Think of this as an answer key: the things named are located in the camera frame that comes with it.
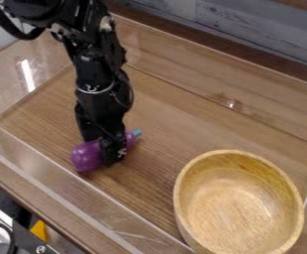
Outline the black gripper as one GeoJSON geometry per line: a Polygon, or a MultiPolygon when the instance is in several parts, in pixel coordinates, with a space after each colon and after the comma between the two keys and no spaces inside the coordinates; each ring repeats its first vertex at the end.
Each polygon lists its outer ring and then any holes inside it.
{"type": "Polygon", "coordinates": [[[77,126],[87,142],[100,139],[103,163],[111,167],[127,156],[124,116],[134,105],[134,88],[128,82],[113,82],[99,89],[91,84],[76,90],[77,126]]]}

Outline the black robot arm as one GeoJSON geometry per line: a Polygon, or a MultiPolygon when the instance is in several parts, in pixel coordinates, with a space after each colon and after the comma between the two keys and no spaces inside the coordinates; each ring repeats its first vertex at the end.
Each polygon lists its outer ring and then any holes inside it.
{"type": "Polygon", "coordinates": [[[116,22],[103,0],[0,0],[0,27],[32,41],[51,32],[77,71],[76,117],[83,144],[73,150],[77,169],[119,163],[128,151],[124,116],[135,94],[123,66],[116,22]]]}

